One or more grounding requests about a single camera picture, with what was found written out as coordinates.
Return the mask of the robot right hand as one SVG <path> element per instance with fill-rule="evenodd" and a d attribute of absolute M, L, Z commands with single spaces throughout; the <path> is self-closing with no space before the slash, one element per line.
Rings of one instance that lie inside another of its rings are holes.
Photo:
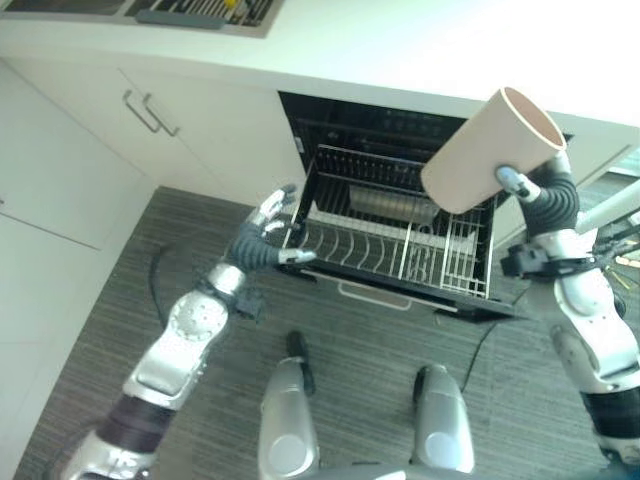
<path fill-rule="evenodd" d="M 566 152 L 538 168 L 534 180 L 508 165 L 497 167 L 495 177 L 518 200 L 529 237 L 576 227 L 579 196 Z"/>

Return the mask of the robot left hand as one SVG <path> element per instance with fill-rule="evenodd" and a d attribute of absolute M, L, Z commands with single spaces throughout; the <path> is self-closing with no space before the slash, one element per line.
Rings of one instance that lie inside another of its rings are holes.
<path fill-rule="evenodd" d="M 286 184 L 272 192 L 255 207 L 238 228 L 225 254 L 225 261 L 245 273 L 280 265 L 308 263 L 317 258 L 312 250 L 278 248 L 268 243 L 266 235 L 286 223 L 276 217 L 295 200 L 296 186 Z"/>

